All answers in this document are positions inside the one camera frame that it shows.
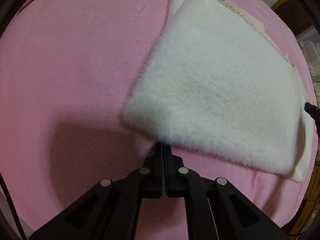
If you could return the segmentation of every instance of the round metal screw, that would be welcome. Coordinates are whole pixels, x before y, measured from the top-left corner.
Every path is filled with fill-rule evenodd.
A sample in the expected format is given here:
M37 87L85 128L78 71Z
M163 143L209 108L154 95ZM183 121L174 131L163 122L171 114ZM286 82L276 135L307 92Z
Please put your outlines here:
M143 167L139 170L140 174L148 174L150 170L146 167Z
M178 171L181 174L187 174L189 172L188 168L186 168L186 167L181 167L181 168L178 169Z
M217 183L220 185L226 185L227 184L227 180L223 177L217 178Z
M110 179L103 179L102 181L100 181L100 185L103 187L108 187L111 185L111 180Z

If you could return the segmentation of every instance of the pink plush fabric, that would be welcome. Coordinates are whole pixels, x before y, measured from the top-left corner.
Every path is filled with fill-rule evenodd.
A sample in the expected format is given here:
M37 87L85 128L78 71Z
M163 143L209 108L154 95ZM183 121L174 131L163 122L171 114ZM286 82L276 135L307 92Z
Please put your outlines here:
M261 0L231 0L267 24L316 102L289 28ZM37 229L103 178L142 166L154 143L122 107L161 34L168 0L34 0L0 40L0 169L19 215ZM201 176L226 177L279 226L303 183L174 148ZM143 200L136 239L188 239L183 199Z

